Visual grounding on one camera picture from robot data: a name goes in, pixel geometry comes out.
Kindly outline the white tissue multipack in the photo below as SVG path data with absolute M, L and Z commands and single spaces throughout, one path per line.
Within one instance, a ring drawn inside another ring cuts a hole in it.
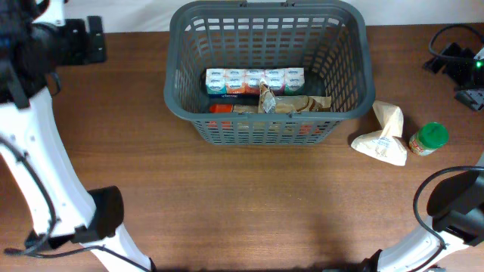
M 210 97 L 259 96 L 265 82 L 276 95 L 301 94 L 306 83 L 303 68 L 207 69 L 206 92 Z

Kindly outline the grey plastic shopping basket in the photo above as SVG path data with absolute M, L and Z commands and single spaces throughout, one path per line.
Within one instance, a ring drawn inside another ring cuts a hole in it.
M 322 113 L 211 113 L 213 104 L 257 97 L 210 97 L 209 68 L 302 67 L 302 93 L 331 99 Z M 375 99 L 365 20 L 342 1 L 195 1 L 169 25 L 164 100 L 211 144 L 307 145 L 366 114 Z

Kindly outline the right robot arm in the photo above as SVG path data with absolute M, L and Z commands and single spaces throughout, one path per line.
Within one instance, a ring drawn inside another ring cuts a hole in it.
M 427 203 L 428 217 L 418 211 L 418 200 L 434 179 L 454 172 L 440 181 Z M 399 243 L 376 251 L 356 271 L 430 271 L 451 253 L 483 242 L 483 167 L 463 165 L 444 168 L 418 187 L 413 203 L 418 226 Z

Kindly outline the brown snack bag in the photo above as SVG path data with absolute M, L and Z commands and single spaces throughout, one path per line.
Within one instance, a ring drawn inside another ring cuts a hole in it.
M 322 96 L 276 96 L 270 90 L 267 81 L 259 83 L 260 96 L 258 113 L 301 113 L 301 112 L 329 112 L 332 97 Z

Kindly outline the green lidded spice jar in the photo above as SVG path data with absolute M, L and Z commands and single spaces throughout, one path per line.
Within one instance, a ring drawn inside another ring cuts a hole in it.
M 430 122 L 411 136 L 408 146 L 416 155 L 428 156 L 445 146 L 448 140 L 447 128 L 438 122 Z

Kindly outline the spaghetti packet with orange ends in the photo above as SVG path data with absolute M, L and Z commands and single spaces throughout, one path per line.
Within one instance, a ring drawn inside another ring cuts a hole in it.
M 250 105 L 230 105 L 230 104 L 213 104 L 209 108 L 210 113 L 250 113 L 256 114 L 258 113 L 258 106 L 250 106 Z M 244 131 L 249 129 L 249 125 L 246 122 L 243 122 L 241 125 L 238 125 L 239 129 Z M 261 131 L 263 129 L 262 123 L 257 122 L 254 125 L 255 131 Z M 271 133 L 275 133 L 276 131 L 280 131 L 282 129 L 282 125 L 278 122 L 272 122 L 268 127 L 268 131 Z M 301 125 L 302 134 L 307 134 L 309 132 L 309 125 Z

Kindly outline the beige paper flour bag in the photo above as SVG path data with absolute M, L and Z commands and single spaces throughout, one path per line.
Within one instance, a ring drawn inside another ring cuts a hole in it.
M 351 148 L 382 162 L 405 166 L 408 154 L 400 141 L 404 125 L 401 108 L 376 100 L 373 110 L 381 129 L 358 136 L 351 143 Z

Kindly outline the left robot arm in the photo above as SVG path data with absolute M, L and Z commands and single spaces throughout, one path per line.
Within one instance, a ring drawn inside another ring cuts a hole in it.
M 86 190 L 61 141 L 49 81 L 59 66 L 107 59 L 99 16 L 68 19 L 64 0 L 1 3 L 1 155 L 33 220 L 9 256 L 58 258 L 65 243 L 110 271 L 153 271 L 124 226 L 118 187 Z

